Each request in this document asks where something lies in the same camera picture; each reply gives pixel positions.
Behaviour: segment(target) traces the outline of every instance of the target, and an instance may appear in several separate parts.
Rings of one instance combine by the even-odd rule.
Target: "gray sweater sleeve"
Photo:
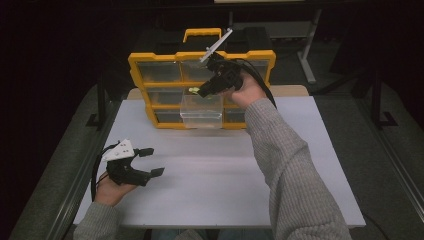
[[[245,113],[255,158],[270,187],[275,239],[351,239],[340,209],[317,173],[308,145],[268,99]]]
[[[93,202],[74,231],[75,240],[112,240],[118,231],[118,210]]]

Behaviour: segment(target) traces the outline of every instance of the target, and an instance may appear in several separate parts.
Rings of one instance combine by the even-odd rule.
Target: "human hand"
[[[242,109],[246,109],[258,99],[266,98],[265,92],[250,74],[241,72],[240,76],[243,79],[243,86],[238,91],[234,91],[234,88],[228,89],[222,92],[221,95],[231,99]]]
[[[134,190],[137,186],[131,184],[118,185],[109,178],[107,172],[100,176],[101,181],[97,186],[97,193],[94,201],[108,206],[115,206],[121,199],[129,192]]]

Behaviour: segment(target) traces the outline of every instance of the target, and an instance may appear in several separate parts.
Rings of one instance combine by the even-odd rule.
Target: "person's left hand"
[[[118,185],[112,181],[109,176],[106,176],[106,174],[107,172],[104,172],[100,176],[100,179],[103,179],[97,186],[97,193],[94,198],[94,202],[113,207],[118,204],[127,193],[134,190],[137,186],[125,183]]]

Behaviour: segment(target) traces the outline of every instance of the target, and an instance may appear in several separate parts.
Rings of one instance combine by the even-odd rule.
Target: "gray floor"
[[[309,91],[314,91],[341,77],[329,72],[334,54],[339,47],[337,42],[314,43],[311,48],[308,59],[317,78],[317,83],[314,85],[306,82],[295,54],[301,43],[278,41],[274,45],[278,60],[271,74],[272,84],[301,84],[305,85]],[[329,94],[315,97],[352,191],[361,210],[366,215],[367,226],[352,229],[352,237],[355,240],[386,239],[383,235],[384,232],[392,240],[423,239],[423,220],[417,213],[411,196],[405,190],[397,170],[399,165],[393,161],[393,153],[401,161],[401,166],[405,168],[417,189],[423,192],[424,133],[405,111],[397,94],[386,85],[383,85],[382,110],[390,112],[399,126],[385,127],[382,131],[376,130],[369,121],[369,96],[358,100],[349,94],[354,83],[353,80]],[[66,151],[71,146],[75,148],[78,146],[78,141],[84,143],[98,137],[98,133],[92,129],[84,130],[87,129],[85,123],[89,113],[95,109],[95,95],[96,91],[92,89],[81,103],[76,117],[58,147],[58,152]],[[387,142],[391,144],[389,150],[393,151],[392,154],[388,153],[388,147],[385,144]],[[87,149],[81,147],[75,151],[82,154],[87,152]],[[54,156],[51,164],[55,164],[55,162],[61,164],[58,161]],[[73,161],[72,159],[67,161],[69,165],[74,166],[74,169],[81,164],[70,162]],[[51,186],[46,187],[47,184],[44,185],[43,181],[47,182],[49,176],[54,177],[55,174],[61,173],[53,173],[53,170],[50,170],[49,173],[48,170],[36,191],[44,191],[44,194],[50,192]],[[39,206],[27,207],[24,215],[38,214],[37,208]],[[46,218],[54,219],[55,214],[56,212],[52,211],[51,216]],[[46,228],[46,226],[38,224],[39,228]],[[16,238],[19,238],[17,232],[24,234],[26,231],[27,233],[32,232],[33,236],[40,236],[34,239],[44,239],[42,237],[44,235],[37,235],[36,225],[21,227],[19,230],[22,231],[17,230],[14,233]],[[73,230],[74,226],[71,226],[65,239],[72,239]],[[142,239],[143,234],[143,229],[122,228],[118,239]]]

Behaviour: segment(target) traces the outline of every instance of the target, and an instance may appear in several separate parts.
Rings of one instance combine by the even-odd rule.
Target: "white table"
[[[339,204],[349,227],[365,226],[313,97],[278,97],[278,110],[308,142],[313,162]],[[152,147],[135,158],[142,171],[165,167],[161,177],[127,195],[117,208],[123,225],[148,228],[270,227],[269,188],[244,130],[156,129],[143,100],[125,100],[106,146],[130,139],[134,148]],[[99,168],[100,175],[106,164]],[[91,203],[89,187],[74,220]]]

